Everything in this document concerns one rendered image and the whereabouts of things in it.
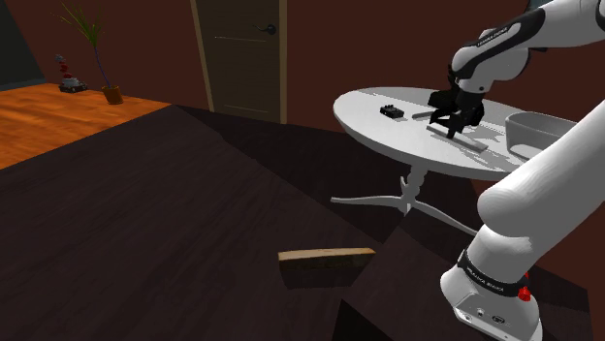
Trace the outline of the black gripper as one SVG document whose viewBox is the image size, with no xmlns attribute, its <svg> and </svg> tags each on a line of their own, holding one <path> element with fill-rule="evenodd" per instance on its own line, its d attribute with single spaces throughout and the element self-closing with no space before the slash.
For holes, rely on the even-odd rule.
<svg viewBox="0 0 605 341">
<path fill-rule="evenodd" d="M 446 138 L 451 140 L 465 126 L 478 126 L 485 110 L 483 93 L 469 93 L 458 88 L 434 91 L 428 105 L 435 108 L 430 115 L 430 124 L 448 128 Z"/>
</svg>

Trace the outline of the long grey flat bar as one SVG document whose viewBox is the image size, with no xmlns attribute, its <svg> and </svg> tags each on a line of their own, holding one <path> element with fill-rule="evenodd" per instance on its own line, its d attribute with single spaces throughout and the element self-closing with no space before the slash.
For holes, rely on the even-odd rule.
<svg viewBox="0 0 605 341">
<path fill-rule="evenodd" d="M 448 141 L 455 142 L 476 153 L 482 153 L 483 151 L 485 151 L 488 148 L 484 143 L 482 143 L 476 139 L 469 138 L 466 135 L 458 133 L 458 132 L 455 132 L 449 138 L 448 137 L 449 129 L 447 127 L 444 127 L 444 126 L 436 124 L 436 123 L 427 125 L 426 129 L 428 131 L 438 134 L 439 136 L 445 138 Z"/>
</svg>

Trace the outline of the white tub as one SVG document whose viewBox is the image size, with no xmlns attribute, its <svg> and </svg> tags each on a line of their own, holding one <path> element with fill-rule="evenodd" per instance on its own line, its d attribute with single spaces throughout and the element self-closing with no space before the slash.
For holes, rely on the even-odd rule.
<svg viewBox="0 0 605 341">
<path fill-rule="evenodd" d="M 521 111 L 505 119 L 507 150 L 528 160 L 559 140 L 575 122 L 548 114 Z"/>
</svg>

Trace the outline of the dark robot stand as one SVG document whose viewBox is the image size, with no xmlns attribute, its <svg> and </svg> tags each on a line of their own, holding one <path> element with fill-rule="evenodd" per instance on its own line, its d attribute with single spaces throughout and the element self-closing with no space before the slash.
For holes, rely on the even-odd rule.
<svg viewBox="0 0 605 341">
<path fill-rule="evenodd" d="M 332 341 L 497 341 L 459 322 L 439 285 L 470 237 L 397 228 L 346 290 Z M 588 291 L 539 266 L 529 271 L 543 341 L 596 341 Z"/>
</svg>

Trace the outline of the brown wooden block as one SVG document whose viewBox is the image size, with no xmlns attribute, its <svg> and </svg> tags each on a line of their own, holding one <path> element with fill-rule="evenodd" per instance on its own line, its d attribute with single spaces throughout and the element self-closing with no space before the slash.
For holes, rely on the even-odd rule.
<svg viewBox="0 0 605 341">
<path fill-rule="evenodd" d="M 288 289 L 351 286 L 376 252 L 369 247 L 291 250 L 277 253 Z"/>
</svg>

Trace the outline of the dark wooden door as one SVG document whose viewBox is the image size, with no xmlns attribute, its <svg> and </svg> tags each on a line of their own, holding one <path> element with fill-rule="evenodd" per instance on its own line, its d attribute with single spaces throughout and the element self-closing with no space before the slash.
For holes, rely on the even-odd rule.
<svg viewBox="0 0 605 341">
<path fill-rule="evenodd" d="M 287 122 L 288 0 L 190 0 L 213 112 Z"/>
</svg>

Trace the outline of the potted green plant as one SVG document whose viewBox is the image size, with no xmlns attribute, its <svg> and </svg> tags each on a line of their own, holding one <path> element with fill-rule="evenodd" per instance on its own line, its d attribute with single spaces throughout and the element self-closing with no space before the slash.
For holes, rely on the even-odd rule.
<svg viewBox="0 0 605 341">
<path fill-rule="evenodd" d="M 101 88 L 109 105 L 121 105 L 123 103 L 123 96 L 118 85 L 110 82 L 105 69 L 101 63 L 99 53 L 99 38 L 102 34 L 103 23 L 102 23 L 102 10 L 97 11 L 96 16 L 90 19 L 86 16 L 83 8 L 76 4 L 68 5 L 65 2 L 60 2 L 61 7 L 66 11 L 66 14 L 60 15 L 58 18 L 66 24 L 74 27 L 80 32 L 85 39 L 91 44 L 96 65 L 102 75 L 104 86 Z"/>
</svg>

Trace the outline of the round white pedestal table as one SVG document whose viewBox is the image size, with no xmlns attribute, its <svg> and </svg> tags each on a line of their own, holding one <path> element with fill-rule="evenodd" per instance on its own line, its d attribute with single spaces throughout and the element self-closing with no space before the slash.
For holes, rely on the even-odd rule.
<svg viewBox="0 0 605 341">
<path fill-rule="evenodd" d="M 406 214 L 420 210 L 452 227 L 471 235 L 476 231 L 443 211 L 416 197 L 429 171 L 461 178 L 498 181 L 526 160 L 507 150 L 505 119 L 518 108 L 486 100 L 486 114 L 476 127 L 466 127 L 461 134 L 484 143 L 482 153 L 471 151 L 455 142 L 428 131 L 429 118 L 413 119 L 417 112 L 433 110 L 428 105 L 431 91 L 414 87 L 373 87 L 349 91 L 334 101 L 334 116 L 346 133 L 371 150 L 402 162 L 410 173 L 400 182 L 398 196 L 332 198 L 343 204 L 365 204 L 394 207 Z M 394 105 L 404 116 L 392 119 L 380 108 Z"/>
</svg>

